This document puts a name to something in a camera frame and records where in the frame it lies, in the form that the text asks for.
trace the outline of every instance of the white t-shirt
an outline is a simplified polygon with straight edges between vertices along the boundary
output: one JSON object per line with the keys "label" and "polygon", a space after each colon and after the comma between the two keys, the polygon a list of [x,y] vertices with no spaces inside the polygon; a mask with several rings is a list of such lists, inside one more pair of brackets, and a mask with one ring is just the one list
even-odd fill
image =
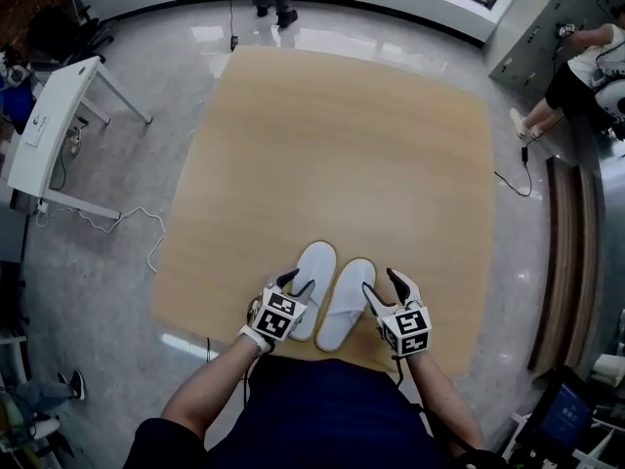
{"label": "white t-shirt", "polygon": [[[571,59],[568,62],[570,70],[583,81],[589,87],[593,86],[592,78],[597,71],[597,57],[599,54],[604,53],[610,49],[613,49],[617,45],[625,42],[625,30],[620,27],[611,24],[612,26],[612,41],[607,45],[593,45],[589,47],[579,56]],[[625,45],[618,49],[605,54],[599,59],[602,65],[609,65],[610,63],[624,63],[625,62]]]}

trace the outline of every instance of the screen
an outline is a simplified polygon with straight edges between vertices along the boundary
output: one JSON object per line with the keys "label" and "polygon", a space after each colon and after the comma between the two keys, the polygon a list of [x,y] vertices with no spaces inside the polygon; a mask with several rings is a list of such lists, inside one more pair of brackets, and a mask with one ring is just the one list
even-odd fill
{"label": "screen", "polygon": [[573,451],[590,415],[588,405],[572,389],[562,384],[538,429]]}

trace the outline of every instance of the wrist strap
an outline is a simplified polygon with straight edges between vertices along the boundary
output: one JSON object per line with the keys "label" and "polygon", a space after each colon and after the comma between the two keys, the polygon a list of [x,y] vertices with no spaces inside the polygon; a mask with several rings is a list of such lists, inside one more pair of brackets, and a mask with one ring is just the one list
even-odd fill
{"label": "wrist strap", "polygon": [[267,342],[260,333],[248,325],[243,325],[243,327],[238,331],[238,335],[247,335],[254,342],[256,342],[256,345],[260,350],[258,353],[259,356],[267,353],[271,349],[269,342]]}

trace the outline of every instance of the tiled floor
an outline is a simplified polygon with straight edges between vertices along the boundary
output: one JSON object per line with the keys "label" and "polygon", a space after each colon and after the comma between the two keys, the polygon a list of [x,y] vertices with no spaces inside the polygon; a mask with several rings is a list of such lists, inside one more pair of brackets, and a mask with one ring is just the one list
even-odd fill
{"label": "tiled floor", "polygon": [[[300,20],[278,33],[272,17],[259,20],[249,4],[235,3],[233,24],[240,43],[389,64],[482,97],[491,108],[495,166],[527,191],[521,142],[508,118],[519,100],[487,78],[479,49],[418,24],[363,11],[313,4],[298,9]],[[154,122],[145,126],[106,89],[94,87],[91,98],[113,119],[106,130],[92,123],[75,160],[66,153],[66,190],[123,211],[141,205],[166,219],[193,129],[229,59],[228,5],[140,15],[119,22],[114,35],[104,51],[106,65],[144,99]],[[491,445],[505,431],[509,415],[532,405],[536,395],[525,365],[538,323],[549,243],[543,161],[552,151],[568,157],[564,140],[553,137],[530,148],[531,197],[515,195],[493,176],[490,291],[471,367],[454,378]],[[59,168],[56,175],[61,178]],[[163,334],[180,332],[151,319],[154,275],[145,257],[159,236],[158,225],[143,217],[129,219],[111,235],[67,214],[45,228],[30,228],[24,311],[32,321],[28,348],[34,374],[54,379],[57,370],[71,372],[78,366],[87,381],[87,402],[61,410],[62,430],[78,448],[70,466],[88,467],[83,459],[88,456],[93,467],[121,467],[137,426],[158,415],[204,361],[201,339],[183,335],[200,346],[194,348],[197,356],[186,353],[163,343]],[[209,431],[209,445],[228,431],[241,406],[238,391]]]}

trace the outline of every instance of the desk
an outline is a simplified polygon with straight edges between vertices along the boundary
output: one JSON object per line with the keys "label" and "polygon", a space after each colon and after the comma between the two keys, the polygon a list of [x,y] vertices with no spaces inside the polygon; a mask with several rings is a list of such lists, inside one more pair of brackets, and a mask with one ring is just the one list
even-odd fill
{"label": "desk", "polygon": [[[100,78],[146,123],[151,123],[152,117],[137,101],[130,100],[126,90],[100,63],[99,58],[91,58],[59,69],[50,76],[28,118],[7,184],[10,188],[38,198],[46,198],[68,207],[116,220],[120,216],[118,211],[49,189],[55,161],[63,147],[65,134],[78,105],[86,107],[104,123],[110,122],[110,116],[85,98],[85,92],[95,77]],[[37,141],[36,146],[29,143],[34,141]]]}
{"label": "desk", "polygon": [[[433,355],[448,373],[466,371],[493,239],[488,120],[479,98],[400,69],[237,47],[178,183],[152,313],[229,343],[267,276],[324,239],[337,273],[371,259],[389,300],[387,267],[417,281]],[[336,353],[312,340],[275,353],[395,369],[369,310]]]}

